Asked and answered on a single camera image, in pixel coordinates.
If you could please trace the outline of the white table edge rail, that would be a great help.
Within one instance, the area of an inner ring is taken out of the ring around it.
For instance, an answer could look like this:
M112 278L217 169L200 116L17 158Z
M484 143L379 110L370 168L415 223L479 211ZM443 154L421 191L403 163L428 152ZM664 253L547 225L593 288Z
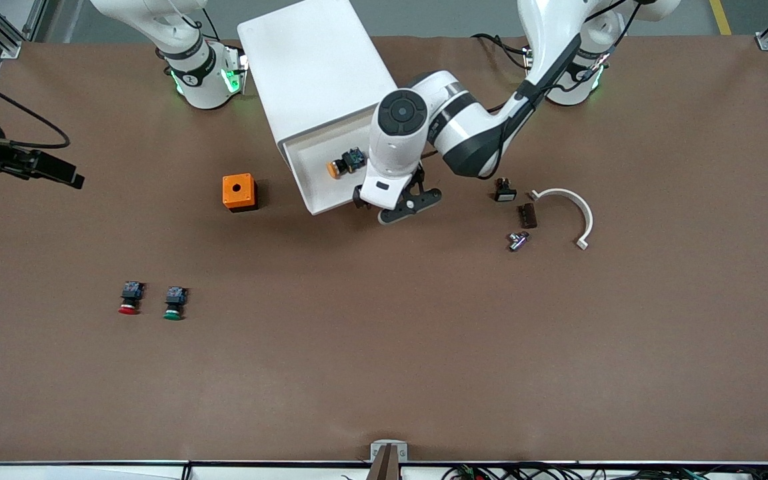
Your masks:
M365 480L368 461L14 461L0 480ZM768 462L408 461L403 480L768 480Z

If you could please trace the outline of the red push button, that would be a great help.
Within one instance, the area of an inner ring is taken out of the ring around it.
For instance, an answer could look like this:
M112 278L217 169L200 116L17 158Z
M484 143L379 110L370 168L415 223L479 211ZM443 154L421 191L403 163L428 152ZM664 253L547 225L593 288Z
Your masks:
M120 294L120 306L118 313L137 315L140 313L140 304L143 300L146 283L140 281L125 282Z

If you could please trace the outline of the yellow push button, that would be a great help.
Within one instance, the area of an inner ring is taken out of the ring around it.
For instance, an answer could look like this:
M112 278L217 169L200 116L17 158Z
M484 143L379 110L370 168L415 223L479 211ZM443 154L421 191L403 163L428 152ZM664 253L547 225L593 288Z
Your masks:
M359 148L352 148L344 152L340 158L327 164L328 174L333 179L340 179L345 174L357 172L365 167L367 158Z

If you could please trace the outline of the green push button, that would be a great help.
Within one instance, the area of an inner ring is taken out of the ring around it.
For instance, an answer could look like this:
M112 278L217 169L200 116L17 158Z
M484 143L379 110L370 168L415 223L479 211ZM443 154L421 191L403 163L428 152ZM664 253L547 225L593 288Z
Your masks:
M170 286L165 294L165 312L163 319L179 321L183 319L184 307L188 303L188 289L184 287Z

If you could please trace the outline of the white curved plastic bracket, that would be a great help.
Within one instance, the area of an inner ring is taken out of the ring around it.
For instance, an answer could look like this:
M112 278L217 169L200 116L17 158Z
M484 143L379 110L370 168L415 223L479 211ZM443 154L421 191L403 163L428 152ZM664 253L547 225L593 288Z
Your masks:
M594 224L595 224L594 213L591 206L589 206L588 202L585 200L584 197L582 197L581 195L579 195L574 191L570 191L570 189L550 188L550 189L544 189L543 191L536 191L536 189L533 189L532 191L529 192L530 198L534 201L538 201L545 197L552 197L553 195L555 195L556 197L563 197L563 198L566 198L567 200L572 201L572 203L576 205L580 210L580 213L582 214L584 219L584 231L582 232L582 234L580 234L575 244L581 250L588 249L589 236L591 236L591 232L593 231Z

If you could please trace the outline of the orange box with hole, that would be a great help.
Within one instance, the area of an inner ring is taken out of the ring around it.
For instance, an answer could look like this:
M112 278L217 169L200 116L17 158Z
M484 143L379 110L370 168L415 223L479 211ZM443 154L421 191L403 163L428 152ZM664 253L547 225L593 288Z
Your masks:
M223 176L221 198L223 206L232 213L258 210L258 183L250 173Z

